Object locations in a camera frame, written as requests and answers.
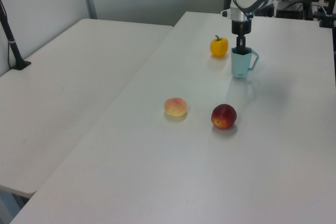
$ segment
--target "nectarine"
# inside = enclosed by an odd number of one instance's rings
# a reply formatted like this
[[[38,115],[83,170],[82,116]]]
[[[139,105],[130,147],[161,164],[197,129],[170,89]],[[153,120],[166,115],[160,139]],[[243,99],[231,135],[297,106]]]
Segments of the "nectarine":
[[[181,98],[170,98],[164,103],[164,111],[173,117],[183,116],[187,110],[187,103]]]
[[[217,128],[224,130],[234,125],[237,112],[228,104],[218,105],[212,112],[211,121]]]

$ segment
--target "cable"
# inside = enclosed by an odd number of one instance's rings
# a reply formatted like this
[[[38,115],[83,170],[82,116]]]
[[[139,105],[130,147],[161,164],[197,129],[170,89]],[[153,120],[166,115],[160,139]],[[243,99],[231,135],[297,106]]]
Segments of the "cable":
[[[8,67],[11,70],[12,67],[11,67],[11,64],[9,63],[9,42],[7,43],[7,61],[8,61]]]
[[[8,20],[5,6],[4,6],[4,4],[2,3],[1,0],[0,0],[0,7],[1,7],[1,9],[4,11],[6,20]],[[9,67],[9,69],[11,70],[12,67],[11,67],[11,64],[9,63],[9,42],[7,43],[7,62],[8,62],[8,67]]]
[[[297,8],[296,12],[298,12],[298,11],[299,11],[299,9],[300,9],[302,6],[303,6],[303,4],[302,4],[302,5],[300,5],[300,6],[299,6],[299,8]]]
[[[4,4],[2,3],[1,0],[0,0],[0,6],[1,6],[1,9],[4,10],[4,14],[5,14],[5,17],[6,17],[6,19],[7,19],[6,9],[5,9],[5,6],[4,6]]]

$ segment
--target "black cable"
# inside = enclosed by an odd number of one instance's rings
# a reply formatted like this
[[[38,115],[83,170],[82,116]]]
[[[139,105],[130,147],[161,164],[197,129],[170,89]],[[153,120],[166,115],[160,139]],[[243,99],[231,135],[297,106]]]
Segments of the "black cable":
[[[0,0],[0,6],[1,6],[2,10],[4,10],[4,14],[5,14],[5,17],[6,17],[6,19],[7,19],[6,9],[5,9],[5,6],[4,6],[4,4],[2,3],[1,0]]]
[[[2,3],[1,0],[0,0],[0,7],[1,7],[1,9],[4,11],[6,20],[8,20],[5,6],[4,6],[4,4]],[[9,45],[9,42],[8,42],[8,43],[7,43],[7,62],[8,62],[8,67],[9,67],[9,69],[11,70],[11,69],[12,69],[12,68],[11,68],[11,64],[9,63],[9,46],[10,46],[10,45]]]
[[[283,11],[284,10],[287,10],[289,7],[291,7],[291,6],[293,6],[293,5],[295,5],[295,4],[299,4],[299,3],[301,3],[301,1],[295,1],[295,2],[293,2],[293,3],[291,3],[291,4],[289,4],[289,5],[287,5],[284,9],[282,9]]]
[[[302,6],[303,6],[303,4],[302,4],[302,5],[300,5],[300,6],[299,6],[299,8],[297,8],[296,12],[298,12],[298,11],[299,11],[299,9],[300,9]]]
[[[8,61],[8,67],[11,70],[12,67],[11,67],[11,64],[9,63],[9,42],[7,43],[7,61]]]

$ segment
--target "mug handle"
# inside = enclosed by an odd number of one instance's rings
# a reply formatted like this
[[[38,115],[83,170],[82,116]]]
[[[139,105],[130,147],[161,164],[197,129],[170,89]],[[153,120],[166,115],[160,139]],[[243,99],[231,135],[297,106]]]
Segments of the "mug handle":
[[[257,56],[257,58],[255,59],[253,66],[251,68],[248,68],[249,71],[253,70],[254,67],[256,66],[258,60],[259,60],[259,54],[257,54],[252,48],[251,48],[252,54],[254,54],[255,56]]]

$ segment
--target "table surface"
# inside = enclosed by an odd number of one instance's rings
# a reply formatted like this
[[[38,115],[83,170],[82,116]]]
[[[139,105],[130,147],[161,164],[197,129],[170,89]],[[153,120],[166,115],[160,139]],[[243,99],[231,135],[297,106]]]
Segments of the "table surface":
[[[16,216],[19,223],[334,223],[336,91],[331,30],[255,17],[246,79],[231,21],[186,13],[105,113]],[[167,98],[188,103],[171,120]],[[231,104],[235,126],[211,123]]]
[[[44,183],[170,26],[83,19],[0,78],[0,189]]]

